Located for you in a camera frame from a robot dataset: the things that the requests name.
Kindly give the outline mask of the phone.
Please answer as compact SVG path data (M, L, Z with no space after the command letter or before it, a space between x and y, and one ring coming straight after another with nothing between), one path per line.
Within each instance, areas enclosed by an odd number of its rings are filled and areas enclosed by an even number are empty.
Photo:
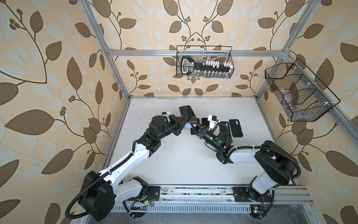
M190 130L191 135L197 135L197 129L196 129L196 127L197 127L198 124L200 124L199 118L197 118L195 122L192 122L192 124L191 124L191 130Z
M194 111L192 110L190 105L181 106L179 107L181 117L187 117L188 120L186 121L186 124L184 126L185 129L192 128L191 124L197 122L196 115Z
M207 126L207 127L209 127L209 124L210 124L208 118L201 118L201 123L202 123L202 125Z

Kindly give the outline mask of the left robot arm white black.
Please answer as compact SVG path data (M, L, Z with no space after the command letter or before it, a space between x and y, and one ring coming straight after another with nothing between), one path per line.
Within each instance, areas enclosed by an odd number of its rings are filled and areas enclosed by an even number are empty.
M139 177L122 183L123 179L141 162L148 159L161 146L161 139L181 134L188 117L158 115L152 118L144 134L132 144L132 149L106 169L89 172L80 193L65 210L67 219L90 215L103 220L120 202L144 194L147 182Z

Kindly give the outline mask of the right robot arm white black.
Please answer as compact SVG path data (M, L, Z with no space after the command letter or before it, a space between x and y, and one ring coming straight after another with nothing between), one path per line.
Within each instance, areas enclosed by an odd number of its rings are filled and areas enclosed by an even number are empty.
M272 141L265 141L259 146L235 147L232 145L229 128L224 123L217 123L217 126L223 128L219 135L215 135L210 127L203 124L190 125L195 135L215 152L221 164L248 162L261 166L263 172L250 182L248 193L261 196L268 190L288 185L302 173L298 161Z

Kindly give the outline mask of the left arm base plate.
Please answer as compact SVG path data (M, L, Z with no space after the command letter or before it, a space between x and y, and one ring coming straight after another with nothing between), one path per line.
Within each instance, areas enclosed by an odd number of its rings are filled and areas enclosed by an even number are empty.
M147 186L143 190L141 190L140 194L137 197L132 197L128 199L130 202L134 201L158 201L160 197L160 186Z

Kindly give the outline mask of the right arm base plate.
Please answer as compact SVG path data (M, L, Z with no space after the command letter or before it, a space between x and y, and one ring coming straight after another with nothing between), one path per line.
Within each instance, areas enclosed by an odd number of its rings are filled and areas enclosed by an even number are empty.
M232 190L235 202L264 203L271 202L272 199L272 195L269 190L264 194L259 194L254 189L248 190L245 186L233 187Z

